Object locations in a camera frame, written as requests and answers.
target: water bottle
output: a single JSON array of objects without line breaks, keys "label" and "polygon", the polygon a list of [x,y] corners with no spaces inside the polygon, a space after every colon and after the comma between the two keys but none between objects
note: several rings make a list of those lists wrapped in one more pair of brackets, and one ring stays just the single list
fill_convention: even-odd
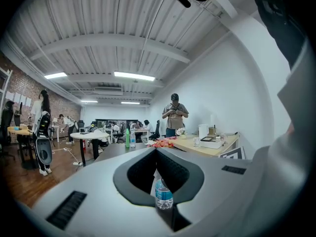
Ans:
[{"label": "water bottle", "polygon": [[126,129],[126,140],[125,140],[125,146],[129,148],[129,129]]},{"label": "water bottle", "polygon": [[156,206],[161,209],[170,209],[173,205],[173,197],[162,178],[158,179],[155,184],[156,188]]},{"label": "water bottle", "polygon": [[131,135],[130,135],[130,147],[131,148],[135,148],[136,147],[136,136],[134,131],[132,131]]}]

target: green bottle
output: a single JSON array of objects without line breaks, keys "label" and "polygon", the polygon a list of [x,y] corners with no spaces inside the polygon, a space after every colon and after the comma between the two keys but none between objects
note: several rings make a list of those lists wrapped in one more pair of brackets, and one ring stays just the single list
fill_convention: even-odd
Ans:
[{"label": "green bottle", "polygon": [[129,148],[129,129],[126,129],[126,141],[125,141],[125,146]]}]

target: ceiling light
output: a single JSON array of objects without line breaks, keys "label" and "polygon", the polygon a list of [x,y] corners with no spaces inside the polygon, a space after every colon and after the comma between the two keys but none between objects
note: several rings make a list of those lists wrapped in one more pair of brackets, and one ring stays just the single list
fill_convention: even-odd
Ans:
[{"label": "ceiling light", "polygon": [[81,100],[82,102],[86,102],[86,103],[97,103],[98,101],[96,100]]},{"label": "ceiling light", "polygon": [[125,72],[118,72],[118,71],[115,71],[114,75],[116,77],[125,77],[125,78],[141,79],[141,80],[148,80],[148,81],[155,80],[154,77],[149,77],[149,76],[144,76],[144,75],[139,75],[139,74],[125,73]]},{"label": "ceiling light", "polygon": [[66,77],[67,75],[63,73],[57,73],[57,74],[52,74],[48,76],[44,76],[46,79],[52,79],[52,78],[57,78],[57,77]]},{"label": "ceiling light", "polygon": [[121,104],[124,104],[124,105],[139,105],[140,103],[136,103],[136,102],[121,102]]}]

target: ceiling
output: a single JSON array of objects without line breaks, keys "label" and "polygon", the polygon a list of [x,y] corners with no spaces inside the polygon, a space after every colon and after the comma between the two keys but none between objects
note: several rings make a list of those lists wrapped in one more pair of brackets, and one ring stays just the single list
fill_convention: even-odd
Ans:
[{"label": "ceiling", "polygon": [[[190,1],[186,9],[177,0],[31,0],[7,33],[43,75],[65,72],[67,78],[52,81],[79,99],[146,105],[192,62],[201,40],[211,46],[228,31],[213,0]],[[253,0],[229,1],[256,10],[245,5]],[[156,79],[118,79],[114,71]],[[120,87],[121,93],[99,95],[95,87]]]}]

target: air conditioner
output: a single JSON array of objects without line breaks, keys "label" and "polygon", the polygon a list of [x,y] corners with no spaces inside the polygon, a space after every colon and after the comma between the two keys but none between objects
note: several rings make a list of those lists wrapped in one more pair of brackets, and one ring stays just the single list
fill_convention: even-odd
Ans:
[{"label": "air conditioner", "polygon": [[121,87],[95,87],[93,93],[103,96],[122,96],[123,89]]}]

